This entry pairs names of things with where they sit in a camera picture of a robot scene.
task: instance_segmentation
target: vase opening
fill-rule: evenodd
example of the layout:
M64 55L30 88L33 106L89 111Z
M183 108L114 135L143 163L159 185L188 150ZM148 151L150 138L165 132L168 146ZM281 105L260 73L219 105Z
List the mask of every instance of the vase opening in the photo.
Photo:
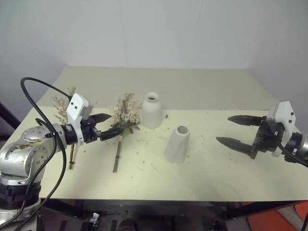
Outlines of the vase opening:
M155 101L158 99L158 94L151 92L146 96L147 100L149 101Z
M187 127L179 126L178 132L181 133L181 134L186 134L188 132L188 129L187 129Z

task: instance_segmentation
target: white wall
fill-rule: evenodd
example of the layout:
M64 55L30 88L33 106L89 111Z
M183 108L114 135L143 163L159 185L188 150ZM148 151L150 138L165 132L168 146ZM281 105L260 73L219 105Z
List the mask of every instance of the white wall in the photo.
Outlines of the white wall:
M251 68L306 132L307 12L306 0L0 0L0 100L22 119L19 79L53 82L64 65Z

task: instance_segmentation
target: beige tabletop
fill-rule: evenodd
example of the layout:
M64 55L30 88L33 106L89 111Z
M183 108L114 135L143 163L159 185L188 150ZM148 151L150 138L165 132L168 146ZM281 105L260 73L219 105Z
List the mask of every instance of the beige tabletop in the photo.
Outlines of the beige tabletop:
M140 131L125 137L118 172L113 173L117 139L96 141L79 147L73 170L67 170L53 198L177 200L177 201L279 201L307 200L308 170L270 153L255 160L216 141L227 136L251 144L255 127L227 120L232 115L264 116L277 103L247 70L178 70L102 67L66 67L54 83L77 92L94 103L92 113L105 112L118 93L146 92L160 95L164 107L161 126L155 130L140 125ZM56 123L51 90L39 105ZM7 143L35 126L32 109ZM111 121L98 124L108 129ZM163 151L173 128L186 125L191 131L183 164L171 164ZM62 155L46 167L41 197L56 183Z

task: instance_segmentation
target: white ceramic vase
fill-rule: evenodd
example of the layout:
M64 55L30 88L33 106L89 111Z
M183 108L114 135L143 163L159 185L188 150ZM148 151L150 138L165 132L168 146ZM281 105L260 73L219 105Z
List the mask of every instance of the white ceramic vase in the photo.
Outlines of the white ceramic vase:
M164 155L171 163L183 163L189 141L190 131L185 126L176 127L165 148Z
M142 103L143 125L147 128L157 128L163 119L162 106L158 100L158 94L150 92Z

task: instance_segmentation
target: black cable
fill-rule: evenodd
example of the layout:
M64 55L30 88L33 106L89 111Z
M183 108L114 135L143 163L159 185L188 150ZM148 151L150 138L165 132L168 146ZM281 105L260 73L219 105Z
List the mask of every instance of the black cable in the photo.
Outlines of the black cable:
M298 159L295 155L293 155L292 153L289 152L289 150L287 150L282 144L281 141L277 141L277 146L282 150L282 152L284 152L285 154L287 154L289 157L293 158L294 160L296 160L298 163L302 164L305 167L308 167L308 163L305 163L304 161Z
M300 231L305 231L306 227L307 227L307 223L308 223L308 213L306 215L306 218L304 220L304 224L303 224L303 227Z
M20 224L15 230L20 230L36 213L37 211L45 204L45 202L52 196L52 194L54 193L54 191L58 188L58 186L60 185L60 182L64 176L64 173L65 173L65 167L66 167L66 152L65 152L65 148L64 148L64 145L61 141L61 138L59 137L59 134L57 133L57 131L55 130L55 128L53 127L52 123L48 120L48 118L44 115L44 113L40 110L40 108L36 105L36 103L33 101L33 99L31 98L31 96L29 95L28 91L26 90L26 87L25 87L25 81L26 80L32 80L32 81L35 81L35 82L38 82L38 83L41 83L41 84L44 84L60 93L62 93L63 95L65 95L66 97L68 97L70 99L70 96L66 93L64 93L63 91L55 88L54 86L48 84L48 83L45 83L39 79L35 79L35 78L30 78L30 77L25 77L25 78L22 78L21 79L21 88L25 94L25 96L27 97L27 99L29 100L29 102L32 104L32 106L36 109L36 111L38 112L38 114L45 120L42 121L41 119L36 119L36 122L40 125L44 125L47 127L47 129L52 133L52 139L53 139L53 149L52 149L52 152L51 152L51 155L49 156L49 158L47 159L47 161L45 163L43 163L41 165L41 167L36 171L35 175L33 176L33 178L31 179L30 183L28 184L28 187L27 187L27 190L26 190L26 194L29 192L30 190L30 187L32 185L32 183L34 182L35 178L37 177L37 175L43 170L43 168L47 165L47 163L51 160L51 158L53 157L53 155L55 154L55 151L56 151L56 148L57 148L57 141L59 143L59 146L60 146L60 149L62 151L62 154L63 154L63 168L62 168L62 171L61 171L61 174L60 174L60 177L56 183L56 185L54 186L54 188L52 189L52 191L48 194L48 196L46 197L46 200L44 202L42 202L36 210L34 210L34 212L31 213L31 215L22 223ZM26 204L26 201L23 201L23 204L21 206L21 209L19 210L19 212L10 220L8 220L7 222L3 223L0 225L0 228L3 228L5 227L7 224L9 224L10 222L12 222L13 220L15 220L21 213L22 211L24 210L25 208L25 204Z

